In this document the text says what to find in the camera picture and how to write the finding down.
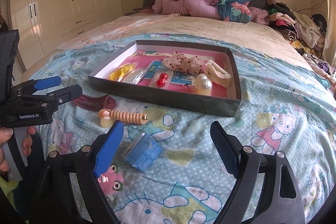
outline metal screw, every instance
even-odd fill
[[[51,151],[50,153],[49,153],[49,157],[50,158],[55,158],[57,156],[57,151]]]
[[[87,153],[87,152],[89,152],[91,150],[91,146],[89,146],[89,145],[84,145],[83,147],[82,147],[82,151],[84,152],[84,153]]]
[[[252,147],[251,146],[244,146],[243,149],[246,153],[251,153],[252,152]]]
[[[281,151],[278,151],[278,152],[277,152],[277,156],[278,156],[279,158],[284,158],[284,157],[285,157],[285,154],[284,154],[283,152],[281,152]]]

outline blue gripper pad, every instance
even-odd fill
[[[35,83],[34,88],[36,88],[37,90],[45,90],[48,88],[52,88],[54,86],[58,86],[60,84],[61,84],[61,78],[58,76],[55,76],[55,77],[38,80]]]
[[[120,121],[115,121],[108,133],[110,133],[110,135],[96,156],[96,165],[93,169],[93,173],[97,178],[105,173],[110,167],[114,154],[124,136],[124,124]]]
[[[238,179],[240,152],[234,146],[229,138],[229,135],[225,132],[218,121],[211,124],[210,136],[221,160],[224,163],[226,171]]]

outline pink blanket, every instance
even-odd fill
[[[218,8],[212,6],[216,0],[156,0],[152,9],[155,14],[180,14],[193,17],[221,19]]]
[[[256,7],[249,7],[249,9],[251,12],[251,21],[261,25],[269,25],[268,11]]]

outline googly eye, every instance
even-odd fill
[[[124,184],[121,181],[116,180],[113,184],[113,189],[116,191],[122,191],[124,190]]]
[[[118,173],[119,172],[119,166],[117,166],[116,164],[113,164],[111,166],[111,170],[114,172],[114,173]]]

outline blue plastic box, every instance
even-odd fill
[[[121,155],[125,162],[146,171],[161,153],[161,146],[145,133],[140,133]]]

